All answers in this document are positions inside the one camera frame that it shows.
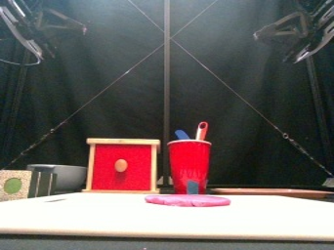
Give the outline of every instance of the wooden box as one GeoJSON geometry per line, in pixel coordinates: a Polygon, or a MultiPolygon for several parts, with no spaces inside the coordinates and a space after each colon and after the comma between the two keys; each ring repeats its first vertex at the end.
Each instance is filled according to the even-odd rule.
{"type": "Polygon", "coordinates": [[[58,175],[31,170],[0,171],[0,201],[49,196],[55,193],[58,175]]]}
{"type": "Polygon", "coordinates": [[[85,191],[153,193],[157,189],[160,140],[87,139],[85,191]]]}

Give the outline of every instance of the metal pole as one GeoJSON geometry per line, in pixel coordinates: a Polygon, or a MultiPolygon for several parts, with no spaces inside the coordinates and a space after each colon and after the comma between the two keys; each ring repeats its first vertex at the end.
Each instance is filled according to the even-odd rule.
{"type": "Polygon", "coordinates": [[[164,186],[169,186],[170,179],[170,161],[169,161],[169,148],[170,142],[170,0],[165,0],[165,110],[164,110],[164,186]]]}

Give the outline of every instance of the cup rim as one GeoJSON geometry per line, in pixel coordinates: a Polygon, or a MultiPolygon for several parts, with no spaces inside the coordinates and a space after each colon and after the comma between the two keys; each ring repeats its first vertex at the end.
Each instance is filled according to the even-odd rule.
{"type": "Polygon", "coordinates": [[[197,140],[197,139],[186,139],[186,140],[176,140],[176,141],[172,141],[169,145],[172,144],[178,144],[178,143],[202,143],[202,144],[206,144],[206,145],[212,145],[212,142],[209,141],[204,141],[204,140],[197,140]]]}

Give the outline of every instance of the black fabric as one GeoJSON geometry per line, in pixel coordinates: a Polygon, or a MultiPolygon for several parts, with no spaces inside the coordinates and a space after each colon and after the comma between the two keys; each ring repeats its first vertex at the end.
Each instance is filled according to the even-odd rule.
{"type": "MultiPolygon", "coordinates": [[[[307,63],[282,63],[280,52],[253,40],[264,26],[295,11],[293,3],[218,0],[202,12],[212,3],[172,1],[172,140],[177,129],[194,138],[198,123],[209,122],[210,184],[321,185],[327,174],[273,128],[277,125],[325,161],[307,63]]],[[[63,37],[57,59],[29,69],[11,136],[2,125],[2,166],[62,121],[66,125],[11,168],[30,163],[86,166],[86,138],[160,139],[166,147],[165,1],[49,4],[87,25],[87,34],[63,37]]],[[[18,85],[10,81],[11,70],[18,70],[13,68],[2,74],[7,105],[18,85]]],[[[161,154],[160,176],[164,167],[161,154]]]]}

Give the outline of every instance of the red box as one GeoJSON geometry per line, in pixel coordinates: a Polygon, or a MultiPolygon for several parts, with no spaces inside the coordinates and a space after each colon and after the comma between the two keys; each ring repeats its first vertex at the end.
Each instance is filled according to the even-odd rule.
{"type": "Polygon", "coordinates": [[[85,191],[158,192],[160,140],[87,139],[90,144],[85,191]]]}

